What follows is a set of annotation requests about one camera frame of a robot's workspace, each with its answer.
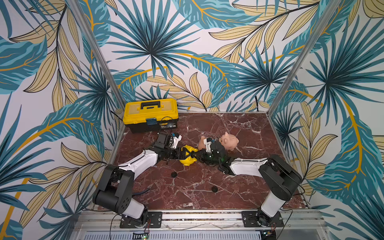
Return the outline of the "orange piggy bank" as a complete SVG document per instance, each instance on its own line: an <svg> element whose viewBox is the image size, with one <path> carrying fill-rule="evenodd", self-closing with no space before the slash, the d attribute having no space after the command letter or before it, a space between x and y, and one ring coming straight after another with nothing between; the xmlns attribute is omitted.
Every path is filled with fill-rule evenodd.
<svg viewBox="0 0 384 240"><path fill-rule="evenodd" d="M205 136L201 136L200 138L200 141L199 141L199 144L198 144L198 150L202 150L202 149L206 149L206 145L204 143L206 137Z"/></svg>

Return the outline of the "yellow piggy bank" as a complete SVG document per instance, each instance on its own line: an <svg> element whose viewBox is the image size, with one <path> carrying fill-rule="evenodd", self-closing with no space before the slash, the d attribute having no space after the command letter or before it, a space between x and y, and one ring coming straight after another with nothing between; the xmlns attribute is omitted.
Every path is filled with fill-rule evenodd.
<svg viewBox="0 0 384 240"><path fill-rule="evenodd" d="M184 166L190 166L197 161L196 153L199 150L191 146L185 145L181 148L180 163Z"/></svg>

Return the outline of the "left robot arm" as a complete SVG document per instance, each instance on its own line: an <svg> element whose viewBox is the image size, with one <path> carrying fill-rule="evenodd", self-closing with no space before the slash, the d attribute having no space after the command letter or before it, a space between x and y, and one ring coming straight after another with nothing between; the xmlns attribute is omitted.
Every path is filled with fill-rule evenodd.
<svg viewBox="0 0 384 240"><path fill-rule="evenodd" d="M135 179L162 160L187 157L183 148L151 147L126 163L107 166L93 194L93 203L119 215L142 219L145 206L133 199Z"/></svg>

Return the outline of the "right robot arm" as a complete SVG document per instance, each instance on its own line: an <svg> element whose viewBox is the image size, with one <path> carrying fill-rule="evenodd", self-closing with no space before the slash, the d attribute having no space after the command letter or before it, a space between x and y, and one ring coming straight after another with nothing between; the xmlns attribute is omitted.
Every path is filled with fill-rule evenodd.
<svg viewBox="0 0 384 240"><path fill-rule="evenodd" d="M264 179L270 192L254 217L259 226L267 227L273 223L273 218L279 216L280 208L291 200L303 180L279 155L263 159L233 158L221 143L213 142L194 153L194 156L202 163L216 166L226 175L249 175Z"/></svg>

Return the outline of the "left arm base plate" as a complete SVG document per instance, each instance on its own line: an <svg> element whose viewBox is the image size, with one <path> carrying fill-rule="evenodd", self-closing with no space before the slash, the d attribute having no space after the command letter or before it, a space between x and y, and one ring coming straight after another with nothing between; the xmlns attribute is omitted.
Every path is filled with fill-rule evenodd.
<svg viewBox="0 0 384 240"><path fill-rule="evenodd" d="M120 228L121 229L143 229L144 227L150 229L159 229L162 226L163 213L162 212L148 212L145 211L138 219L123 215Z"/></svg>

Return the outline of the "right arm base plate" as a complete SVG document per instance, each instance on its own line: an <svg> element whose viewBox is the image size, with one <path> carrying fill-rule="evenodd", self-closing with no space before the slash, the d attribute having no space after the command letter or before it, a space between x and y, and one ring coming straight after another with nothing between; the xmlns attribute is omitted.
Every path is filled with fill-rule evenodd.
<svg viewBox="0 0 384 240"><path fill-rule="evenodd" d="M257 211L242 211L242 221L245 228L258 227L283 227L284 222L280 212L277 212L273 217L269 217L264 212Z"/></svg>

